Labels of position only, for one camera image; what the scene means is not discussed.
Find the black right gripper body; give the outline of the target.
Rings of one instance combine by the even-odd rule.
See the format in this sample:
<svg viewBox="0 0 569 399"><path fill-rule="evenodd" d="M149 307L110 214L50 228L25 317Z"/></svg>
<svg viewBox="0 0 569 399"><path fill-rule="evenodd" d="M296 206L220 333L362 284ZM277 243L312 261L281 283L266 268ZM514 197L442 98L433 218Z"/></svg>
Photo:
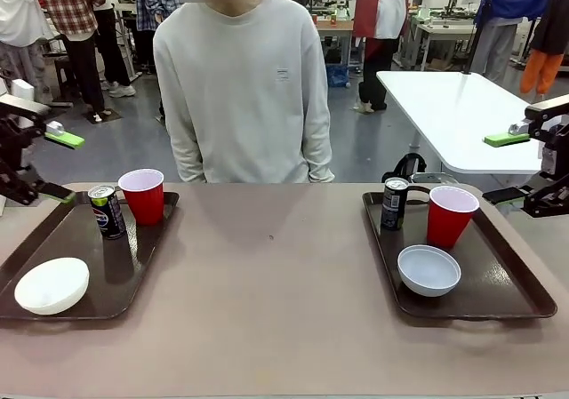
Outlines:
<svg viewBox="0 0 569 399"><path fill-rule="evenodd" d="M560 116L541 127L541 176L561 180L568 174L568 117Z"/></svg>

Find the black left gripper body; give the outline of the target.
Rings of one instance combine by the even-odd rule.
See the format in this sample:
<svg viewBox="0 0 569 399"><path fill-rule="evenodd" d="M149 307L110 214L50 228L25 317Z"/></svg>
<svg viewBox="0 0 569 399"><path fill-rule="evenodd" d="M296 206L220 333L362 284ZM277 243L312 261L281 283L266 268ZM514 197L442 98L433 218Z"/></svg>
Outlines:
<svg viewBox="0 0 569 399"><path fill-rule="evenodd" d="M44 111L1 107L1 173L21 170L22 151L44 135Z"/></svg>

